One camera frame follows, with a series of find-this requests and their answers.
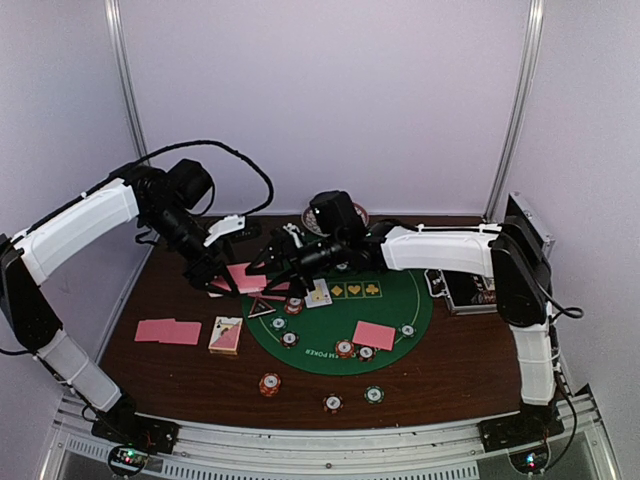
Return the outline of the red card pulled from deck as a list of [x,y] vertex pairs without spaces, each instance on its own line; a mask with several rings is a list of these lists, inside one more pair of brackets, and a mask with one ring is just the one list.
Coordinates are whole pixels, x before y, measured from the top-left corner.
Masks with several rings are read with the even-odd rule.
[[273,301],[286,301],[287,298],[289,297],[288,295],[288,290],[290,287],[290,283],[289,282],[284,282],[283,284],[280,284],[278,286],[275,287],[275,290],[271,293],[264,293],[262,291],[259,292],[250,292],[248,294],[249,297],[251,298],[261,298],[261,299],[265,299],[265,300],[273,300]]

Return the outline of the red 5 chip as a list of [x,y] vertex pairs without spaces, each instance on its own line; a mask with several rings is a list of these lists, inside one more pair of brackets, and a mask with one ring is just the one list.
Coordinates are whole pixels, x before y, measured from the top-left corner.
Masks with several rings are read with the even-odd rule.
[[286,300],[284,311],[289,315],[298,315],[304,309],[304,300],[300,298],[288,298]]
[[335,353],[339,358],[352,358],[355,354],[355,345],[349,340],[340,340],[335,345]]

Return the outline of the red backed card deck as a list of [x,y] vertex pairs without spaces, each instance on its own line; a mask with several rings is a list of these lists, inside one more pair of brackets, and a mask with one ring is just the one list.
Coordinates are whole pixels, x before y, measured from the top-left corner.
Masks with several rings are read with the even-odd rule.
[[[240,294],[249,294],[262,291],[268,281],[266,275],[248,275],[246,274],[246,267],[249,265],[246,263],[238,263],[238,264],[230,264],[227,265],[227,269],[229,270],[231,277],[237,285],[238,291]],[[219,287],[223,290],[230,290],[230,286],[227,284],[226,280],[222,277],[222,275],[217,276],[213,282],[212,286]],[[220,293],[208,292],[209,297],[217,298],[223,296]]]

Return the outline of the dealt red card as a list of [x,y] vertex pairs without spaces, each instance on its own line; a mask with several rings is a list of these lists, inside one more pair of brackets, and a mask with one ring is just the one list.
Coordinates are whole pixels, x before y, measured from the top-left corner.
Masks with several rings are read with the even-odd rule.
[[137,325],[134,341],[164,343],[171,337],[174,325],[174,319],[140,321]]
[[199,342],[200,322],[171,322],[163,327],[159,342],[171,345],[195,346]]

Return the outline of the black triangular all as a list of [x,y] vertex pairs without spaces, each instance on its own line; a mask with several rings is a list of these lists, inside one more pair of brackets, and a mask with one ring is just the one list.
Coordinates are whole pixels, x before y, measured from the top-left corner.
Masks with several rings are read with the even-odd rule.
[[274,313],[276,309],[270,305],[266,300],[261,298],[255,298],[254,302],[247,314],[248,319],[259,318],[264,315],[270,315]]

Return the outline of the red orange chip stack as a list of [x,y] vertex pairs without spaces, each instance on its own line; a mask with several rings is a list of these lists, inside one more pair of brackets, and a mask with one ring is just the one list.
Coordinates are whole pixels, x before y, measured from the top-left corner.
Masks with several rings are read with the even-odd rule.
[[266,373],[259,382],[259,391],[265,397],[275,396],[281,387],[281,379],[276,373]]

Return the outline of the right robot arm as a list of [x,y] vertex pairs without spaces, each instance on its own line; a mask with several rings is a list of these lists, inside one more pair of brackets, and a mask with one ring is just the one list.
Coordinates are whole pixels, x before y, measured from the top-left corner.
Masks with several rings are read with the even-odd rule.
[[270,276],[268,290],[288,283],[294,297],[310,292],[316,276],[339,264],[356,271],[442,270],[492,280],[520,369],[521,412],[513,433],[530,442],[550,426],[559,350],[551,268],[526,222],[508,216],[501,224],[428,227],[388,219],[367,226],[349,194],[339,190],[317,194],[310,207],[322,237],[304,241],[295,229],[279,227],[247,274]]

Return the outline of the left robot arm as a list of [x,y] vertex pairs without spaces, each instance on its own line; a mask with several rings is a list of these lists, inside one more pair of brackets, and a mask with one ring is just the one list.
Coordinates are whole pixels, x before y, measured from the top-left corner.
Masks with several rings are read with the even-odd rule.
[[210,188],[196,161],[182,160],[168,171],[128,165],[40,223],[2,239],[1,309],[18,344],[106,413],[106,429],[123,444],[143,436],[142,419],[121,405],[123,391],[66,331],[43,286],[92,244],[137,222],[184,259],[193,288],[238,295],[220,243],[241,232],[247,217],[228,215],[204,227],[192,209]]

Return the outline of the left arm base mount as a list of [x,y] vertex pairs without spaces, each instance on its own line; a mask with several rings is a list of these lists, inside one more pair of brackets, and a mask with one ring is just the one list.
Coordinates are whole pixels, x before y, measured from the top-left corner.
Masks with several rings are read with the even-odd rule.
[[117,476],[130,478],[141,473],[157,454],[171,454],[177,441],[178,424],[149,417],[134,418],[128,432],[96,420],[91,434],[114,443],[107,454],[107,466]]

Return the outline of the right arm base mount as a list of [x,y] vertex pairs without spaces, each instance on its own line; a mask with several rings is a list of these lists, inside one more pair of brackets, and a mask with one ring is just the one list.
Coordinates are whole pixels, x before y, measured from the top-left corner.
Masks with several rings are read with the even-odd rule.
[[559,420],[549,424],[522,414],[481,421],[479,434],[486,453],[506,450],[511,466],[526,475],[541,474],[551,462],[549,439],[564,432]]

